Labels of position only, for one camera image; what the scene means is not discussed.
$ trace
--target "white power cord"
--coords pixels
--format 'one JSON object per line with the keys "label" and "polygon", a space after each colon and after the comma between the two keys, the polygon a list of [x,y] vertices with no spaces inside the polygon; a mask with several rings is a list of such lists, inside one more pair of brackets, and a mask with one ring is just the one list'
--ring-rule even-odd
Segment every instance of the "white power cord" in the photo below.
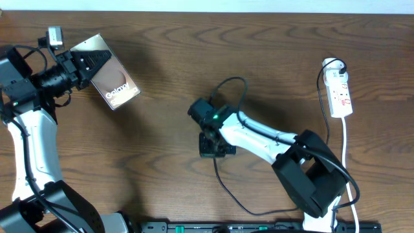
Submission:
{"label": "white power cord", "polygon": [[[346,149],[347,149],[347,126],[345,123],[345,117],[342,117],[342,131],[343,131],[343,145],[342,145],[342,166],[346,168]],[[347,183],[347,193],[349,197],[349,201],[352,201],[352,192],[349,183]],[[355,233],[359,233],[360,231],[360,223],[358,221],[358,215],[356,214],[355,205],[351,205],[352,214],[354,215],[355,220]]]}

